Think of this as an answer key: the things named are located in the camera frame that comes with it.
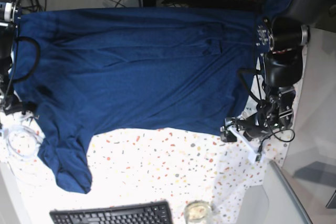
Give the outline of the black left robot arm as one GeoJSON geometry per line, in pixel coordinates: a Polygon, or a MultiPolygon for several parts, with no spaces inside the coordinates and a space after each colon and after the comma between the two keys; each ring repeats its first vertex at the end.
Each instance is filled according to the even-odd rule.
{"type": "Polygon", "coordinates": [[[226,118],[220,130],[223,142],[238,138],[251,141],[291,130],[296,91],[294,85],[303,75],[303,47],[309,42],[310,26],[335,0],[264,0],[264,17],[258,25],[257,45],[263,47],[260,68],[239,69],[243,86],[245,74],[262,77],[259,90],[264,97],[254,97],[257,111],[246,119],[226,118]]]}

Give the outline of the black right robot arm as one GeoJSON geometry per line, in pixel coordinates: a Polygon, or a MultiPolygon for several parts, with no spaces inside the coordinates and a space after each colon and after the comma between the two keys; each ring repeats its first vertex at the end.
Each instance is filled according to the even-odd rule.
{"type": "Polygon", "coordinates": [[[5,115],[33,111],[34,105],[19,100],[14,93],[14,84],[27,80],[36,70],[40,60],[40,45],[36,40],[20,36],[19,22],[22,15],[22,0],[1,0],[1,112],[5,115]],[[36,57],[32,68],[24,76],[15,79],[20,42],[28,42],[35,47],[36,57]]]}

